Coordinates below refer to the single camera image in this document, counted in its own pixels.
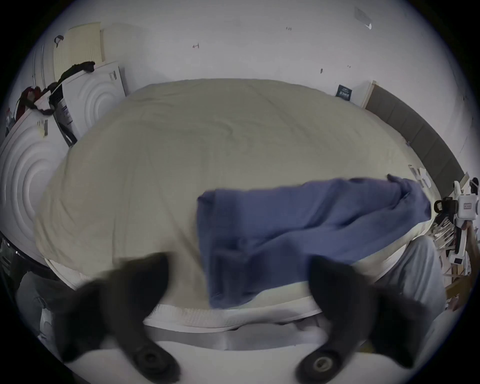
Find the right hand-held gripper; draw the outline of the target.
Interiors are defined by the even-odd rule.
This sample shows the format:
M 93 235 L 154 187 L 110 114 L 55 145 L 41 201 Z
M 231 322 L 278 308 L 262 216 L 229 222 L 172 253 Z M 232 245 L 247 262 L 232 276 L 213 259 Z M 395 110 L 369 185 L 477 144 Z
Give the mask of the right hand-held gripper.
M 479 214 L 479 180 L 469 181 L 470 192 L 464 192 L 458 181 L 453 182 L 453 196 L 444 197 L 434 203 L 436 213 L 433 237 L 438 247 L 446 249 L 448 262 L 464 264 L 467 231 L 463 226 L 474 221 Z

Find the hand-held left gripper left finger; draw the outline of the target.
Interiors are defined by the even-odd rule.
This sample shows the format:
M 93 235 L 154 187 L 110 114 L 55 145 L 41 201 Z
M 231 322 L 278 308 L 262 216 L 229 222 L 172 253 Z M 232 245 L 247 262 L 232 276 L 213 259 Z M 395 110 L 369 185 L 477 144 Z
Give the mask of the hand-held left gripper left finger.
M 63 297 L 56 314 L 56 348 L 70 363 L 115 339 L 131 365 L 155 384 L 179 380 L 177 360 L 147 334 L 144 320 L 169 287 L 170 255 L 149 254 L 124 262 Z

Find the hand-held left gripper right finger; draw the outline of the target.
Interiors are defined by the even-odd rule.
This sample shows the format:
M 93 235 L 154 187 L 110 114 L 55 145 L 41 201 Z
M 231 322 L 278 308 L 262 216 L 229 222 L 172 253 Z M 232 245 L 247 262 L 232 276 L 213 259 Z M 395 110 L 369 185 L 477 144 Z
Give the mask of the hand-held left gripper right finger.
M 365 341 L 401 367 L 414 366 L 427 332 L 421 303 L 322 256 L 309 261 L 308 288 L 331 328 L 327 341 L 297 365 L 299 383 L 329 382 Z

